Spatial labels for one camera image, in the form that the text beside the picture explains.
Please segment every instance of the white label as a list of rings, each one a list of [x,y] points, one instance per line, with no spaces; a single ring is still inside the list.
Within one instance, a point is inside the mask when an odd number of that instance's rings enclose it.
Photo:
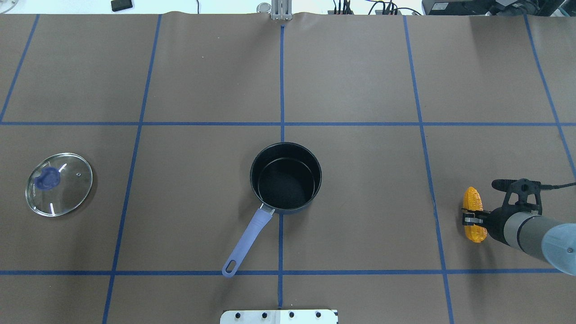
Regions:
[[[446,9],[446,7],[448,7],[447,2],[435,3],[434,6],[432,7],[432,10],[444,10]]]

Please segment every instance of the pot handle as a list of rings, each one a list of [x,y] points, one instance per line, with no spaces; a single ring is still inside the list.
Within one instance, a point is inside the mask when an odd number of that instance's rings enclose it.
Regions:
[[[222,274],[224,277],[232,278],[236,274],[236,271],[238,271],[240,264],[242,264],[246,254],[256,240],[256,237],[264,228],[264,226],[266,226],[266,224],[268,224],[268,222],[272,219],[274,210],[272,209],[271,211],[266,211],[263,208],[264,206],[261,206],[258,208],[258,210],[256,210],[256,213],[252,217],[250,224],[248,224],[248,227],[246,227],[244,230],[242,237],[240,237],[236,247],[234,250],[232,250],[232,253],[230,254],[230,257],[228,257],[224,267],[222,267]]]

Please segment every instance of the white cable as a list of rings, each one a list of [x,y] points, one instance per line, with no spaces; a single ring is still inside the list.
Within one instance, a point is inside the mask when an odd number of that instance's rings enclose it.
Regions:
[[[20,0],[12,0],[12,5],[11,5],[11,7],[8,8],[8,9],[6,9],[6,10],[4,10],[4,11],[2,11],[2,12],[0,12],[0,14],[7,13],[7,12],[9,12],[10,10],[14,9],[14,7],[16,7],[16,5],[18,4],[18,1],[20,1]]]

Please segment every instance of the white bracket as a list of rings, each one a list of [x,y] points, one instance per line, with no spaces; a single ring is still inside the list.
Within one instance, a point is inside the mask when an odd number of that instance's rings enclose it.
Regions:
[[[225,311],[220,324],[338,324],[337,310]]]
[[[292,0],[272,0],[272,20],[292,20]]]

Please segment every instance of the saucepan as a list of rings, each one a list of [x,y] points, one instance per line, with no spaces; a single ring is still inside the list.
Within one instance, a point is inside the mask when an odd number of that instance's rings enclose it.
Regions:
[[[321,182],[320,163],[304,146],[281,142],[263,149],[250,169],[250,184],[262,205],[222,267],[222,274],[233,277],[272,215],[293,214],[308,207]]]

